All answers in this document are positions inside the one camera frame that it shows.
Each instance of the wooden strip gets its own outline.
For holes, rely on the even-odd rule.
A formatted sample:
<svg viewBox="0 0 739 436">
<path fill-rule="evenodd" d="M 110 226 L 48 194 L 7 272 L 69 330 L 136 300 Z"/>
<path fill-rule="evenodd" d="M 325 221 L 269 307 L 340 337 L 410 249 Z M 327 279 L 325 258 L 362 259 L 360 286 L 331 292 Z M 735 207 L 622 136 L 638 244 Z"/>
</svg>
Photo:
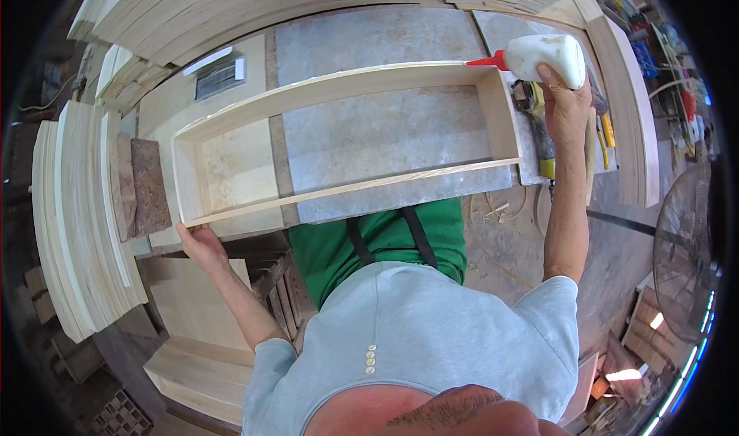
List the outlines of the wooden strip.
<svg viewBox="0 0 739 436">
<path fill-rule="evenodd" d="M 236 209 L 220 211 L 209 215 L 208 217 L 202 217 L 198 219 L 192 219 L 190 221 L 184 221 L 187 227 L 198 226 L 207 222 L 218 221 L 220 219 L 237 217 L 241 214 L 251 213 L 258 210 L 272 209 L 273 207 L 280 207 L 291 203 L 297 203 L 303 200 L 318 199 L 320 197 L 328 197 L 330 195 L 341 194 L 344 192 L 359 191 L 361 189 L 374 188 L 381 185 L 395 184 L 397 182 L 421 180 L 423 178 L 430 178 L 435 176 L 443 176 L 445 174 L 462 173 L 462 172 L 474 172 L 475 170 L 492 169 L 497 166 L 520 164 L 523 161 L 522 157 L 516 157 L 512 159 L 503 160 L 490 160 L 486 162 L 477 162 L 475 164 L 446 166 L 439 169 L 427 170 L 425 172 L 414 172 L 397 174 L 391 177 L 378 178 L 376 180 L 368 180 L 362 182 L 355 182 L 353 184 L 340 185 L 333 188 L 322 189 L 320 191 L 306 192 L 303 194 L 297 194 L 290 197 L 282 197 L 276 200 L 270 200 L 267 202 L 254 203 L 245 205 Z"/>
<path fill-rule="evenodd" d="M 423 87 L 475 85 L 495 67 L 467 66 L 464 61 L 426 61 L 363 67 L 321 75 L 278 87 L 181 129 L 174 141 L 204 141 L 284 112 L 331 100 Z"/>
</svg>

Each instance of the red object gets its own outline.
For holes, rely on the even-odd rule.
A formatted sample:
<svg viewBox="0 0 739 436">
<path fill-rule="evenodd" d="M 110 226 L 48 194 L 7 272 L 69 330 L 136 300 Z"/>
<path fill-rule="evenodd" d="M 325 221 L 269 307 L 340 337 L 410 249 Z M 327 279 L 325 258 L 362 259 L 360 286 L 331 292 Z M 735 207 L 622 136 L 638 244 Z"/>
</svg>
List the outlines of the red object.
<svg viewBox="0 0 739 436">
<path fill-rule="evenodd" d="M 696 118 L 696 98 L 687 90 L 683 90 L 680 96 L 683 99 L 683 106 L 685 106 L 685 115 L 688 116 L 688 122 L 692 122 Z"/>
<path fill-rule="evenodd" d="M 500 70 L 508 70 L 508 66 L 505 65 L 503 60 L 503 54 L 505 50 L 498 50 L 495 52 L 492 58 L 482 58 L 476 61 L 466 62 L 468 66 L 495 66 Z"/>
</svg>

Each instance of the power cord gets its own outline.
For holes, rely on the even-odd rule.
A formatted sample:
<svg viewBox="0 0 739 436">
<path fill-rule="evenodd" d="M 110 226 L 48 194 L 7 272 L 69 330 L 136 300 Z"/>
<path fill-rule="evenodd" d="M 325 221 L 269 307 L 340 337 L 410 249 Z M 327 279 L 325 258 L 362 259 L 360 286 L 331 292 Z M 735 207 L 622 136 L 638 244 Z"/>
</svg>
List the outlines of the power cord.
<svg viewBox="0 0 739 436">
<path fill-rule="evenodd" d="M 69 83 L 70 81 L 72 81 L 72 80 L 74 79 L 74 77 L 76 77 L 76 76 L 77 76 L 77 72 L 75 72 L 74 74 L 72 74 L 72 75 L 71 75 L 71 76 L 70 76 L 70 77 L 69 77 L 69 78 L 67 79 L 67 81 L 65 81 L 64 83 L 62 83 L 62 84 L 61 84 L 61 87 L 59 88 L 59 91 L 57 91 L 56 95 L 55 95 L 55 96 L 54 96 L 54 97 L 53 97 L 53 98 L 51 99 L 51 101 L 49 101 L 49 104 L 47 104 L 46 106 L 29 106 L 29 107 L 19 107 L 19 108 L 18 108 L 18 110 L 19 110 L 19 111 L 21 111 L 21 112 L 25 112 L 26 110 L 33 110 L 33 109 L 36 109 L 36 110 L 44 110 L 45 108 L 48 108 L 48 107 L 49 107 L 49 106 L 51 106 L 51 105 L 52 105 L 52 104 L 54 103 L 54 101 L 55 101 L 55 100 L 56 100 L 56 99 L 57 99 L 57 98 L 59 97 L 59 95 L 61 94 L 61 90 L 63 90 L 63 89 L 64 89 L 64 87 L 65 87 L 65 86 L 66 86 L 66 85 L 67 85 L 67 84 L 68 84 L 68 83 Z"/>
</svg>

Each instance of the concrete floor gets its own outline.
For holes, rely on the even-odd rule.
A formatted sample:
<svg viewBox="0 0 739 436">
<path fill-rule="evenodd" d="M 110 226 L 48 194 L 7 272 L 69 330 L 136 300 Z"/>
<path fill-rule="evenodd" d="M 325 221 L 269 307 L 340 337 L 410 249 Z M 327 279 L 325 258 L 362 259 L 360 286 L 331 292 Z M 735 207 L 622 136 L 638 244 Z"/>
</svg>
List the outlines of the concrete floor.
<svg viewBox="0 0 739 436">
<path fill-rule="evenodd" d="M 508 202 L 511 212 L 515 213 L 521 207 L 525 189 L 515 186 L 491 192 L 491 202 L 496 207 Z M 532 287 L 541 283 L 544 237 L 533 221 L 536 189 L 535 185 L 528 186 L 528 199 L 521 214 L 502 223 L 498 223 L 494 215 L 483 219 L 491 210 L 484 194 L 463 199 L 467 287 L 493 293 L 512 305 L 531 290 L 523 283 Z M 641 209 L 619 204 L 618 190 L 617 172 L 596 175 L 590 208 L 651 226 L 656 223 L 658 205 Z M 631 309 L 634 288 L 652 268 L 650 236 L 594 219 L 589 219 L 589 224 L 590 247 L 577 296 L 581 357 L 595 350 L 604 351 L 608 330 L 613 330 L 617 336 L 621 334 Z M 506 274 L 488 252 L 523 283 Z"/>
</svg>

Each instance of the metal surface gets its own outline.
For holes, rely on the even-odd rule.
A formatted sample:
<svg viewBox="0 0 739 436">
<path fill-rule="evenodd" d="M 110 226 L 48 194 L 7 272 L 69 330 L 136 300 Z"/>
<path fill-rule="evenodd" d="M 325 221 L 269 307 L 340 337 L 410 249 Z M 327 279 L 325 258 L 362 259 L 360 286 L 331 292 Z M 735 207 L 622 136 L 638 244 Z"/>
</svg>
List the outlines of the metal surface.
<svg viewBox="0 0 739 436">
<path fill-rule="evenodd" d="M 463 11 L 376 7 L 300 20 L 275 33 L 279 85 L 383 63 L 470 60 L 484 46 Z M 296 193 L 490 157 L 474 87 L 338 100 L 282 115 Z M 323 222 L 512 185 L 511 167 L 356 191 L 298 204 Z"/>
</svg>

